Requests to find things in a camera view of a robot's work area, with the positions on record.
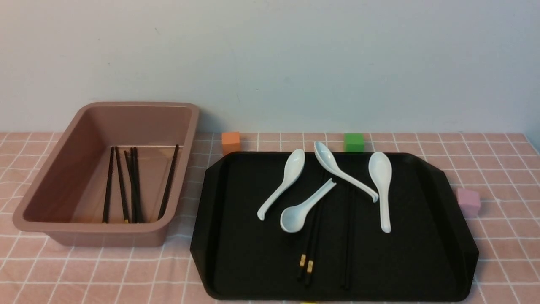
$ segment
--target pink checkered tablecloth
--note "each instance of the pink checkered tablecloth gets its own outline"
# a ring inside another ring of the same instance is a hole
[[[205,169],[222,156],[220,135],[197,135],[178,214],[165,245],[158,248],[63,247],[41,233],[20,232],[13,226],[13,211],[60,135],[0,133],[0,303],[218,302],[204,291],[189,246]],[[540,156],[525,136],[364,138],[366,151],[415,154],[443,169],[453,187],[481,194],[479,216],[467,220],[480,249],[467,303],[538,303]],[[326,142],[332,151],[343,150],[342,134],[242,134],[245,151],[313,151],[313,141]]]

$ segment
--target spoon handle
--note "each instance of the spoon handle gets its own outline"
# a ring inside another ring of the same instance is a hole
[[[377,194],[377,192],[375,192],[373,189],[371,189],[368,186],[366,186],[365,184],[363,184],[361,181],[359,181],[359,180],[355,179],[354,177],[348,175],[347,173],[343,172],[342,175],[340,175],[339,177],[341,177],[342,179],[348,181],[349,183],[357,186],[358,188],[360,188],[365,193],[369,194],[369,196],[372,197],[373,202],[376,202],[379,199],[379,195]]]
[[[381,229],[386,233],[390,233],[392,227],[390,225],[390,211],[388,210],[388,191],[381,191],[379,193],[381,208]]]
[[[275,200],[285,191],[287,190],[287,186],[284,184],[279,185],[279,187],[270,195],[266,201],[262,204],[261,208],[257,211],[257,217],[259,220],[264,221],[265,220],[265,214],[266,211],[270,208],[270,206],[275,202]]]
[[[310,196],[307,200],[305,200],[302,204],[299,204],[298,206],[302,206],[304,208],[304,211],[306,212],[306,215],[309,213],[311,208],[321,200],[323,196],[325,196],[334,186],[336,185],[335,182],[332,181],[332,179],[329,179],[324,185],[319,188],[312,196]]]

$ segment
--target foam block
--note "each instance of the foam block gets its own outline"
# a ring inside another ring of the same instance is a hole
[[[221,147],[223,149],[223,155],[227,155],[231,152],[242,151],[242,147],[240,145],[240,132],[221,133]]]
[[[364,135],[362,133],[346,133],[343,140],[343,151],[364,152]]]
[[[476,191],[459,188],[457,202],[464,217],[475,217],[480,210],[480,194]]]

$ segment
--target pink cube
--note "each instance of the pink cube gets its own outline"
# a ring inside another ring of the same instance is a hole
[[[480,194],[476,191],[460,188],[457,190],[457,202],[465,217],[475,217],[480,210]]]

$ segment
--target tray rim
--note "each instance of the tray rim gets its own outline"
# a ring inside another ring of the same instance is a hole
[[[213,164],[212,166],[210,166],[209,168],[206,169],[206,173],[205,174],[205,180],[204,180],[204,184],[203,184],[203,193],[204,193],[204,190],[205,190],[205,186],[206,186],[206,179],[207,179],[207,176],[209,178],[215,178],[217,180],[219,180],[219,178],[215,177],[215,176],[212,176],[212,175],[221,175],[222,173],[222,167],[223,167],[223,164],[226,163],[227,159],[230,158],[230,157],[233,157],[235,155],[256,155],[256,154],[284,154],[284,155],[288,155],[290,154],[291,152],[288,152],[288,151],[237,151],[237,152],[233,152],[233,153],[230,153],[226,156],[224,156],[223,158],[221,158],[220,160],[218,160],[215,164]],[[374,152],[353,152],[353,153],[350,153],[350,152],[338,152],[338,153],[334,153],[335,155],[342,155],[342,154],[363,154],[363,155],[371,155],[373,154]],[[459,302],[459,301],[463,301],[467,298],[467,296],[470,294],[470,291],[471,291],[471,287],[472,287],[472,284],[473,284],[473,277],[472,275],[474,274],[474,269],[476,269],[476,264],[477,264],[477,261],[478,261],[478,256],[479,256],[479,252],[478,252],[478,246],[476,245],[476,242],[474,241],[474,238],[470,232],[470,229],[469,227],[467,226],[466,222],[465,222],[465,219],[461,213],[461,210],[459,209],[459,206],[457,204],[457,198],[455,197],[452,189],[451,189],[451,186],[450,186],[450,183],[448,181],[448,178],[446,176],[446,174],[444,173],[444,171],[442,171],[441,169],[435,167],[434,165],[428,163],[427,161],[419,158],[418,156],[416,155],[413,155],[411,153],[401,153],[401,152],[392,152],[392,153],[385,153],[387,155],[403,155],[403,156],[406,156],[406,157],[410,157],[412,159],[414,159],[414,161],[416,162],[419,162],[425,169],[425,171],[427,171],[431,176],[432,176],[432,179],[435,180],[435,177],[434,176],[434,173],[438,173],[442,176],[444,176],[444,185],[445,187],[447,187],[447,190],[450,190],[450,192],[452,193],[452,200],[455,201],[455,206],[454,206],[454,211],[456,211],[455,209],[457,208],[457,210],[459,211],[459,216],[461,217],[462,219],[462,223],[461,223],[461,226],[462,226],[462,230],[466,230],[466,235],[462,237],[465,237],[467,242],[469,242],[469,245],[472,245],[474,247],[474,250],[472,252],[472,257],[474,258],[474,268],[473,268],[473,272],[472,274],[470,275],[470,277],[468,278],[468,280],[465,281],[466,283],[466,290],[464,290],[462,293],[459,293],[459,290],[456,290],[456,293],[455,293],[455,297],[453,298],[445,298],[445,299],[431,299],[431,300],[428,300],[428,299],[425,299],[425,300],[421,300],[421,301],[450,301],[450,302]],[[200,202],[199,202],[199,211],[201,210],[201,208],[203,207],[203,195],[201,195],[201,199],[200,199]],[[201,277],[201,280],[202,280],[202,285],[205,289],[205,291],[208,293],[208,295],[210,295],[211,297],[217,299],[217,300],[289,300],[289,301],[306,301],[306,300],[309,300],[309,301],[373,301],[373,300],[370,300],[370,299],[362,299],[362,298],[355,298],[355,297],[348,297],[348,298],[339,298],[339,297],[321,297],[321,298],[317,298],[317,299],[305,299],[305,298],[280,298],[280,297],[265,297],[265,296],[260,296],[260,297],[257,297],[257,298],[239,298],[237,296],[228,296],[228,295],[224,295],[223,293],[219,293],[217,292],[212,286],[210,286],[209,282],[207,281],[207,278],[205,276],[203,276],[203,273],[201,273],[201,269],[199,269],[199,264],[202,262],[200,261],[200,259],[198,258],[198,249],[195,248],[194,246],[194,243],[196,243],[196,238],[195,238],[195,231],[197,229],[197,222],[199,221],[199,217],[197,217],[196,221],[195,221],[195,228],[194,228],[194,233],[193,233],[193,237],[192,237],[192,242],[191,242],[191,246],[190,246],[190,252],[193,256],[193,259],[194,259],[194,263],[195,263],[195,267],[197,268],[197,271],[199,272],[199,275]],[[450,223],[450,229],[453,231],[453,234],[456,235],[456,231],[454,229],[454,225],[452,225]],[[459,248],[459,250],[461,251],[461,257],[462,257],[462,268],[466,268],[467,267],[467,259],[466,259],[466,254],[467,252],[465,252],[461,247]],[[455,272],[454,272],[454,269],[452,269],[453,273],[454,273],[454,278],[457,279],[457,277],[455,276]],[[397,299],[383,299],[383,300],[376,300],[376,301],[400,301],[400,300],[397,300]]]

